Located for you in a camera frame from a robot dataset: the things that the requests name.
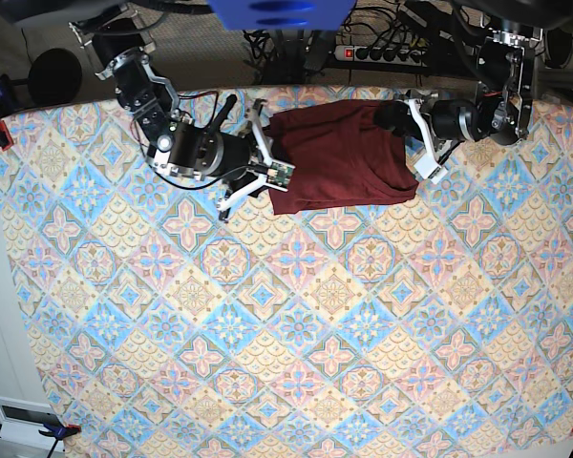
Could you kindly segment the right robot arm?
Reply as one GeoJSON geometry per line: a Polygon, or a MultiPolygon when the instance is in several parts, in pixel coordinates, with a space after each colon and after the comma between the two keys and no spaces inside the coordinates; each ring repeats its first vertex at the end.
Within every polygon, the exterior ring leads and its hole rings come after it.
{"type": "Polygon", "coordinates": [[[70,24],[82,47],[98,58],[98,78],[114,79],[117,101],[146,137],[145,160],[159,178],[167,183],[176,177],[220,181],[232,191],[265,186],[271,157],[259,118],[252,116],[241,135],[223,133],[238,101],[231,95],[215,105],[205,126],[196,126],[181,109],[183,98],[172,82],[151,65],[153,27],[125,10],[122,1],[0,1],[0,15],[13,25],[70,24]]]}

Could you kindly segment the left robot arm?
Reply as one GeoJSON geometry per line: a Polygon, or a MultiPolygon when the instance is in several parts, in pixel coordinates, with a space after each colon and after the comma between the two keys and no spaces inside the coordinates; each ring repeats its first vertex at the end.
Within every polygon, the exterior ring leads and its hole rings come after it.
{"type": "Polygon", "coordinates": [[[573,103],[573,1],[453,1],[428,30],[446,25],[452,50],[477,80],[475,100],[408,94],[385,101],[374,123],[396,136],[453,141],[527,137],[535,84],[573,103]]]}

